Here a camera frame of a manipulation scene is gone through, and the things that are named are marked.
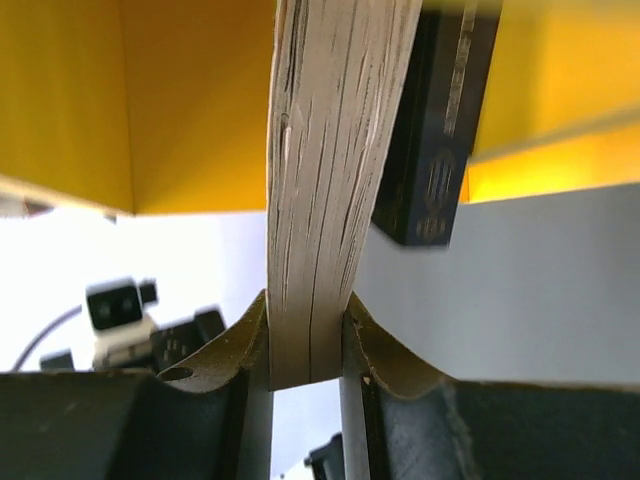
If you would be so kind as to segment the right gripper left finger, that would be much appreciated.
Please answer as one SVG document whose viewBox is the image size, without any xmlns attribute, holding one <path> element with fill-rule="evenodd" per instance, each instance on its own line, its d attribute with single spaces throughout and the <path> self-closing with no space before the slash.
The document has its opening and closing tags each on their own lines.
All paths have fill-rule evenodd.
<svg viewBox="0 0 640 480">
<path fill-rule="evenodd" d="M 266 479 L 266 300 L 177 365 L 1 378 L 5 479 Z"/>
</svg>

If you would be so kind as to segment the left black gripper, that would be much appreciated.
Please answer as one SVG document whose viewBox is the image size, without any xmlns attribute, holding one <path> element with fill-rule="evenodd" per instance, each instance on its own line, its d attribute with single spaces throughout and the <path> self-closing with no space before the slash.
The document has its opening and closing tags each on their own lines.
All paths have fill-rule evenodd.
<svg viewBox="0 0 640 480">
<path fill-rule="evenodd" d="M 225 331 L 218 308 L 196 312 L 191 320 L 153 332 L 142 342 L 108 351 L 93 370 L 147 369 L 159 373 L 179 363 Z"/>
</svg>

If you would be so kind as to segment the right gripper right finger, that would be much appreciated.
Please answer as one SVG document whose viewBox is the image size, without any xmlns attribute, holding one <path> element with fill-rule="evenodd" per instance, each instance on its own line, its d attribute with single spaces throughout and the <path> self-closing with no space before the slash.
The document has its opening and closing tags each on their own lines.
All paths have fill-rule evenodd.
<svg viewBox="0 0 640 480">
<path fill-rule="evenodd" d="M 639 389 L 457 380 L 352 297 L 340 380 L 350 479 L 635 479 Z"/>
</svg>

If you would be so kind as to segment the dark Tale of Two Cities book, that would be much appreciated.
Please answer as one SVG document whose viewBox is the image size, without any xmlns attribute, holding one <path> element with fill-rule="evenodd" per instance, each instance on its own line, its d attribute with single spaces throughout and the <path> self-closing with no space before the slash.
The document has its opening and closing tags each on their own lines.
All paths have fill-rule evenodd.
<svg viewBox="0 0 640 480">
<path fill-rule="evenodd" d="M 401 246 L 449 244 L 501 12 L 419 16 L 373 224 Z"/>
</svg>

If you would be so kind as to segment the lime 65-Storey Treehouse book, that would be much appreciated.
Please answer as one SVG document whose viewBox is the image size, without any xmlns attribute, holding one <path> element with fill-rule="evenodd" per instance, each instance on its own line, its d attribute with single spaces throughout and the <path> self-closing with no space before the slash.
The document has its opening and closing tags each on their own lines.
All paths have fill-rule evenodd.
<svg viewBox="0 0 640 480">
<path fill-rule="evenodd" d="M 270 384 L 337 378 L 422 5 L 280 1 L 267 125 Z"/>
</svg>

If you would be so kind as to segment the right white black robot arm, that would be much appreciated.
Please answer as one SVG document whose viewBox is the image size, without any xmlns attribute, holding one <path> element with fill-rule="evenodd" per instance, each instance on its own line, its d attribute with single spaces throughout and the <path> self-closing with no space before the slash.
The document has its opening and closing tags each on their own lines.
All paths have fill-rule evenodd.
<svg viewBox="0 0 640 480">
<path fill-rule="evenodd" d="M 342 432 L 318 479 L 635 479 L 635 385 L 462 381 L 343 317 Z M 175 366 L 5 374 L 5 479 L 265 479 L 273 394 L 266 306 Z"/>
</svg>

